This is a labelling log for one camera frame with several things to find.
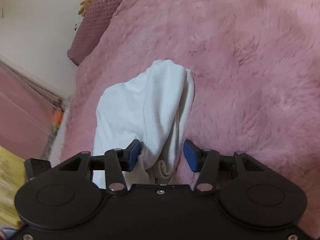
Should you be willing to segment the white turtleneck shirt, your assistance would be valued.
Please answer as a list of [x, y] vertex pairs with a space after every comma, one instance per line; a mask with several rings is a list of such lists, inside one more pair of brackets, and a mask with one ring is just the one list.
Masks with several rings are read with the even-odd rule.
[[156, 60], [130, 81], [108, 87], [96, 110], [93, 155], [138, 139], [137, 163], [123, 173], [127, 187], [167, 184], [180, 158], [194, 90], [191, 70], [171, 60]]

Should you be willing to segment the yellow patterned fabric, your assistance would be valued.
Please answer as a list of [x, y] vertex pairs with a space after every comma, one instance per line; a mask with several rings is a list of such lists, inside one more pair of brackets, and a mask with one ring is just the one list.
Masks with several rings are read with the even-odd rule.
[[1, 147], [1, 226], [21, 226], [14, 199], [26, 180], [24, 160]]

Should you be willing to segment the pink fluffy blanket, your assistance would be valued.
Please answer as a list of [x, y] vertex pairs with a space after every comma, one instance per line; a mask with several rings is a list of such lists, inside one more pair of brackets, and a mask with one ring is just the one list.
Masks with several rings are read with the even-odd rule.
[[319, 238], [319, 0], [123, 0], [79, 66], [61, 159], [93, 150], [107, 87], [166, 59], [195, 82], [185, 138], [299, 185]]

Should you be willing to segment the brown teddy bear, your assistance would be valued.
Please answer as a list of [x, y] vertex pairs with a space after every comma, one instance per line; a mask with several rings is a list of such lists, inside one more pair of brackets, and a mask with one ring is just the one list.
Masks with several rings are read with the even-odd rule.
[[89, 6], [91, 5], [93, 0], [83, 0], [80, 5], [81, 5], [81, 8], [80, 10], [78, 11], [78, 15], [84, 17]]

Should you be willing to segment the purple quilted headboard cushion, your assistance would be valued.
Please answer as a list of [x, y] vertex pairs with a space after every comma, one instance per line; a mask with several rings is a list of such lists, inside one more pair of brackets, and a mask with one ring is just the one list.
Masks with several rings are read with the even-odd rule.
[[84, 19], [76, 28], [67, 56], [77, 66], [97, 46], [101, 36], [123, 0], [93, 0]]

